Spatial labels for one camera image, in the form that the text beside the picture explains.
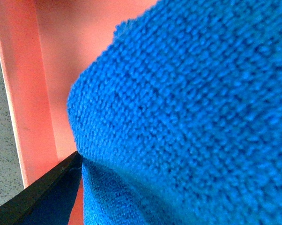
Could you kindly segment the right gripper black finger camera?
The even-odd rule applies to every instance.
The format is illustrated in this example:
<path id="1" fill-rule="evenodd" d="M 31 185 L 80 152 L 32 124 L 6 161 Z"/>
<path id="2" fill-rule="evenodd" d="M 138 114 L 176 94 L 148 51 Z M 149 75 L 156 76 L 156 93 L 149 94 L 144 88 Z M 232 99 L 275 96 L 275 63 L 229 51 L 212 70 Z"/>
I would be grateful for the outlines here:
<path id="1" fill-rule="evenodd" d="M 82 177 L 82 158 L 74 152 L 0 206 L 0 225 L 67 225 Z"/>

